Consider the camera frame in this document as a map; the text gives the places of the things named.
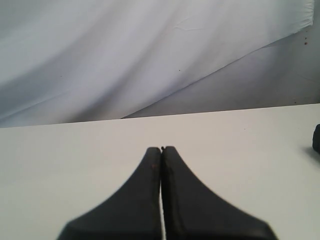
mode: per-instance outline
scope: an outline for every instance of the white table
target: white table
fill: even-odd
[[[320,104],[0,129],[0,239],[51,240],[113,194],[147,147],[175,146],[280,240],[320,239]]]

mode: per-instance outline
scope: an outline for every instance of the white tabletop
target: white tabletop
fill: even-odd
[[[279,240],[320,239],[320,104],[0,129],[0,239],[56,239],[113,194],[147,147],[175,146]]]

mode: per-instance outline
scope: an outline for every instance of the gray wall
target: gray wall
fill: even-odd
[[[320,103],[320,0],[314,25],[259,49],[128,118]]]

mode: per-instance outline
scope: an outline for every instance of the black object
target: black object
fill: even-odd
[[[126,183],[108,200],[69,222],[58,240],[161,240],[161,151],[148,148]]]
[[[312,147],[316,152],[320,153],[320,124],[315,127],[312,139]]]
[[[267,223],[202,184],[172,146],[162,152],[161,194],[167,240],[277,239]]]

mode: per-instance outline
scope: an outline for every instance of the white fabric backdrop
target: white fabric backdrop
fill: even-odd
[[[97,106],[92,120],[122,118],[313,13],[314,0],[0,2],[0,126],[69,122]]]

